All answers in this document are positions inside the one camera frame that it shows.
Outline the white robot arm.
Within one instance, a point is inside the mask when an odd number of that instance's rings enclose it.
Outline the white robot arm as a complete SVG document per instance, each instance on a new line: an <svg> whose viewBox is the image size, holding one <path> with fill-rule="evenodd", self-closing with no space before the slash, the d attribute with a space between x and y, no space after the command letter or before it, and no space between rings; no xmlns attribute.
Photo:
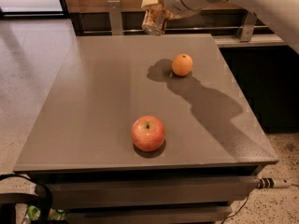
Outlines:
<svg viewBox="0 0 299 224"><path fill-rule="evenodd" d="M224 2L250 12L299 53L299 0L142 0L141 8L146 11L142 29L150 35L163 35L168 21Z"/></svg>

